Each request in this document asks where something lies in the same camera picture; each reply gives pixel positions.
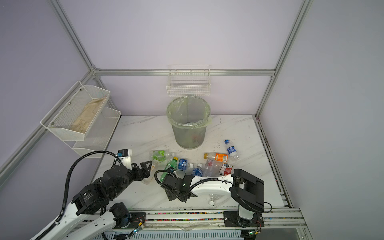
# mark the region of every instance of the orange bottle label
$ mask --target orange bottle label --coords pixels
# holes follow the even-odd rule
[[[222,154],[222,153],[217,153],[215,156],[215,160],[219,161],[219,162],[227,162],[228,161],[228,155]]]

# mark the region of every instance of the white wall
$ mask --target white wall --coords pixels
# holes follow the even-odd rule
[[[174,97],[167,96],[167,76],[102,76],[122,115],[165,115]],[[269,76],[212,76],[211,94],[202,97],[211,114],[254,114]]]
[[[261,121],[320,239],[383,239],[384,2],[314,1]]]
[[[302,0],[62,0],[98,68],[275,68]]]
[[[87,72],[47,0],[0,2],[0,165]],[[60,212],[79,156],[46,133],[0,190],[0,239],[30,239]],[[89,184],[99,159],[79,163],[69,199]]]

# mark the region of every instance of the mesh trash can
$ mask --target mesh trash can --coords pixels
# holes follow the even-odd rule
[[[177,144],[185,149],[200,146],[209,124],[211,108],[199,97],[180,97],[167,107],[168,121],[172,124]]]

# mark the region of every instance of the brown cloth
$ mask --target brown cloth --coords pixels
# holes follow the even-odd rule
[[[71,126],[71,130],[76,132],[85,133],[94,119],[96,113],[99,111],[106,97],[96,98],[84,106],[80,116],[76,118]]]

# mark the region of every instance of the white table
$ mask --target white table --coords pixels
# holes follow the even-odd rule
[[[204,143],[193,150],[183,149],[176,143],[167,116],[122,116],[107,150],[116,153],[120,149],[132,149],[132,163],[140,163],[149,160],[150,150],[169,149],[176,152],[176,157],[204,165],[205,152],[226,152],[225,139],[234,143],[240,155],[234,167],[262,179],[265,183],[264,201],[271,203],[274,208],[283,207],[280,191],[252,115],[213,115],[212,122],[207,126]],[[113,157],[106,154],[95,179],[110,169],[112,162]],[[159,169],[164,169],[165,165],[165,162],[160,163]],[[116,202],[123,202],[129,210],[236,209],[238,206],[230,196],[217,200],[214,207],[208,201],[209,195],[200,195],[191,197],[187,203],[178,199],[170,202],[164,189],[153,179],[149,185],[133,182],[108,207]]]

